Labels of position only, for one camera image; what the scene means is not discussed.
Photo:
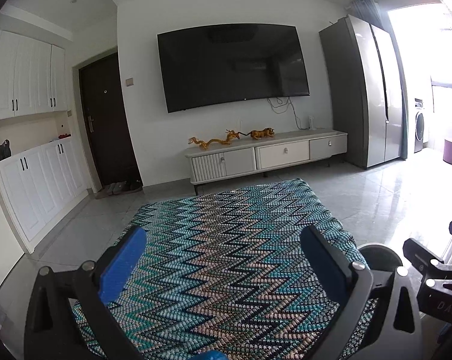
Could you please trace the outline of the white round trash bin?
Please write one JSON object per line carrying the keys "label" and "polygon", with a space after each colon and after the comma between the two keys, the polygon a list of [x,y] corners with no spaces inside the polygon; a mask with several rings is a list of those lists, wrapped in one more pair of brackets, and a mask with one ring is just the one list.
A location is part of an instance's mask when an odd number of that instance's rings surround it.
{"label": "white round trash bin", "polygon": [[391,272],[402,267],[402,259],[394,250],[379,243],[363,244],[359,247],[371,270]]}

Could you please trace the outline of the teal zigzag woven rug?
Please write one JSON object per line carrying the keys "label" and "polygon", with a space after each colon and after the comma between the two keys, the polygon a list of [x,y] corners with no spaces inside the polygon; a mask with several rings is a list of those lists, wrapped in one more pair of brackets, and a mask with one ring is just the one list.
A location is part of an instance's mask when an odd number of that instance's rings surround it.
{"label": "teal zigzag woven rug", "polygon": [[108,305],[144,359],[300,359],[338,310],[300,245],[316,227],[349,262],[353,236],[294,179],[143,205],[147,244]]}

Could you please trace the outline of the purple small bin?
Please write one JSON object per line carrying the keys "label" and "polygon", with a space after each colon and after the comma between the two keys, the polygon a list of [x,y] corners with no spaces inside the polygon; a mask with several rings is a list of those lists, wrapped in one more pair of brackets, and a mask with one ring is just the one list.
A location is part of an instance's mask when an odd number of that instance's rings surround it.
{"label": "purple small bin", "polygon": [[443,161],[452,165],[452,141],[444,140]]}

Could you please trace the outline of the shoes by door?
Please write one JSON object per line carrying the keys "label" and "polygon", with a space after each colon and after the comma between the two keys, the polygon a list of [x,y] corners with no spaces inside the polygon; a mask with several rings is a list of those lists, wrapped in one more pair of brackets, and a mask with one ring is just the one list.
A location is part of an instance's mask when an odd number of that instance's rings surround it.
{"label": "shoes by door", "polygon": [[139,180],[127,180],[106,185],[98,193],[95,199],[103,199],[106,197],[120,196],[130,193],[137,193],[143,189],[143,183]]}

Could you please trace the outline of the white router on cabinet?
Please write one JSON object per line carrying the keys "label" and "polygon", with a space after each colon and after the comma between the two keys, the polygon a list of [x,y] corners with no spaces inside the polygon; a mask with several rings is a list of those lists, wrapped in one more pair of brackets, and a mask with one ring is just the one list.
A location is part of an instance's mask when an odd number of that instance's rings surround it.
{"label": "white router on cabinet", "polygon": [[309,115],[308,120],[309,120],[309,130],[315,131],[317,129],[317,127],[315,125],[315,118],[314,118],[314,116]]}

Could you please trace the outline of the white low TV cabinet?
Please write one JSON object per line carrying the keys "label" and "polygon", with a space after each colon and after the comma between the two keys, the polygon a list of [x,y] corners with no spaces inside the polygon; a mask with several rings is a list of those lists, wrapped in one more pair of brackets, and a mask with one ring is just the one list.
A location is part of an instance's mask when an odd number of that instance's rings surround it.
{"label": "white low TV cabinet", "polygon": [[184,156],[190,166],[190,182],[197,187],[342,155],[347,151],[347,138],[347,133],[324,128],[277,133],[260,140],[244,136],[228,146],[190,148]]}

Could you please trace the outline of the white front-load washing machine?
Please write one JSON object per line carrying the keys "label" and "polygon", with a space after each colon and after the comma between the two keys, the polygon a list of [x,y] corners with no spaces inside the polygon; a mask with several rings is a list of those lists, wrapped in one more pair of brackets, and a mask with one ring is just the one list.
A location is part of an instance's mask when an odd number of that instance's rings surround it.
{"label": "white front-load washing machine", "polygon": [[424,119],[424,107],[423,101],[415,99],[415,146],[414,153],[418,153],[423,150],[424,147],[424,132],[425,132],[425,119]]}

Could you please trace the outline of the golden tiger figurine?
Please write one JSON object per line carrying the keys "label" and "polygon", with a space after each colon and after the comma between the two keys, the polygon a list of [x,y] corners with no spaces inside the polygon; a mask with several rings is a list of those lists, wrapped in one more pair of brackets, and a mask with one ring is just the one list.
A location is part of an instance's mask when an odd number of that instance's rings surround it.
{"label": "golden tiger figurine", "polygon": [[267,127],[263,130],[252,130],[248,133],[248,136],[250,136],[254,140],[260,140],[264,138],[274,137],[275,131],[272,127]]}

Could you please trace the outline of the dark brown entrance door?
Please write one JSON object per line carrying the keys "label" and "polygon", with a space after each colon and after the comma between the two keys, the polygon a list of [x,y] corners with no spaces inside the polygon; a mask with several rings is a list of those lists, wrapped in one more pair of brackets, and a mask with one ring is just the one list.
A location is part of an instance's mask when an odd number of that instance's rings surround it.
{"label": "dark brown entrance door", "polygon": [[118,53],[79,69],[78,81],[86,135],[101,186],[142,182],[126,119]]}

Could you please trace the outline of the golden dragon figurine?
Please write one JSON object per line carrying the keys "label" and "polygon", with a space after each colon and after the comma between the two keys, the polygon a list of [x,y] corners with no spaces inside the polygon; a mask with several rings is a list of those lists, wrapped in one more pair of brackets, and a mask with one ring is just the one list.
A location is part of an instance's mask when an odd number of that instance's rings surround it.
{"label": "golden dragon figurine", "polygon": [[234,130],[227,130],[226,137],[224,139],[212,138],[208,141],[204,141],[204,140],[200,140],[193,136],[188,139],[188,144],[196,145],[201,150],[208,150],[212,144],[219,144],[222,146],[230,145],[230,144],[232,144],[233,141],[239,140],[241,138],[241,135],[242,135],[241,132],[236,132]]}

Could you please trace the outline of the black bag on shelf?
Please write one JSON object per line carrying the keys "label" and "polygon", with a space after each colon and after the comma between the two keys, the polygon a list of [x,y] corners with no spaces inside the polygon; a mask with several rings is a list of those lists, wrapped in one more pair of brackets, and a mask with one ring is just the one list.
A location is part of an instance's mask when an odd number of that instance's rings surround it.
{"label": "black bag on shelf", "polygon": [[4,140],[2,144],[0,144],[0,161],[3,161],[6,158],[12,156],[12,151],[10,148],[10,141]]}

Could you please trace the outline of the silver double-door refrigerator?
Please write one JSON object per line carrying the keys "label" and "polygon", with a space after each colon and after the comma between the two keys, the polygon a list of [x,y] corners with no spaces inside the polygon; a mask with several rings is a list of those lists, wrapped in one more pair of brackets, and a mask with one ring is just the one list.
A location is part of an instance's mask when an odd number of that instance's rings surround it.
{"label": "silver double-door refrigerator", "polygon": [[390,35],[346,16],[320,31],[333,128],[348,134],[346,160],[368,169],[399,158],[402,88]]}

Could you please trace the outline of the teal window curtain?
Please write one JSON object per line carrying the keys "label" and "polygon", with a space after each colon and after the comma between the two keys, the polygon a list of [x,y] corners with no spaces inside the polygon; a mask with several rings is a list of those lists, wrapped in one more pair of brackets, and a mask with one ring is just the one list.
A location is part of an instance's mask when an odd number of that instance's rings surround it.
{"label": "teal window curtain", "polygon": [[359,66],[359,136],[361,167],[408,158],[408,105],[399,53],[387,18],[374,0],[351,0],[346,16],[346,42]]}

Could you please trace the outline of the white wall cupboard unit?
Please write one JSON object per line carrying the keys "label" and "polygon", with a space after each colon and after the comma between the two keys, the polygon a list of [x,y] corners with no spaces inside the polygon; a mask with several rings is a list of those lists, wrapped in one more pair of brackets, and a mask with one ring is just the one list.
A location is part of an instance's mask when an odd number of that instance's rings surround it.
{"label": "white wall cupboard unit", "polygon": [[66,85],[65,50],[0,31],[0,191],[17,237],[31,253],[86,197],[86,176]]}

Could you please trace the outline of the large black wall television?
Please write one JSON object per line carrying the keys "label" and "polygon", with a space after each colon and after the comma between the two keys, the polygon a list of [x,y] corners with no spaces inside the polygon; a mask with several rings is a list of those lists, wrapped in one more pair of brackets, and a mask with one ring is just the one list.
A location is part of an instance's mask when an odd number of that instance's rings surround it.
{"label": "large black wall television", "polygon": [[298,30],[280,24],[215,24],[157,35],[170,113],[310,93]]}

